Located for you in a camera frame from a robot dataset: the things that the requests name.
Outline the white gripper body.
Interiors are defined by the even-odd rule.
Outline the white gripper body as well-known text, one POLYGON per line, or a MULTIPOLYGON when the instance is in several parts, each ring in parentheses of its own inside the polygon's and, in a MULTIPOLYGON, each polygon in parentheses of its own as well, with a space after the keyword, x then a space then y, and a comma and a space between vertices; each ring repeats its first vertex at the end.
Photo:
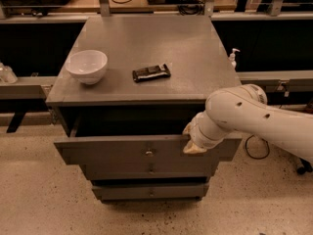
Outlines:
POLYGON ((216 147, 229 134, 228 130, 215 123, 206 112, 196 114, 190 123, 190 140, 206 150, 216 147))

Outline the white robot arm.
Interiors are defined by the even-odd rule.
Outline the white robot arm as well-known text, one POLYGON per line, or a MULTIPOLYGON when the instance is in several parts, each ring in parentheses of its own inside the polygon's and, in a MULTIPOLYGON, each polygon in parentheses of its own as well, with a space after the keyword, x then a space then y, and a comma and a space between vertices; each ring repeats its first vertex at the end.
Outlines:
POLYGON ((183 152, 204 153, 233 131, 258 136, 313 163, 313 116, 269 106, 265 92, 254 84, 211 93, 205 110, 184 129, 190 141, 183 152))

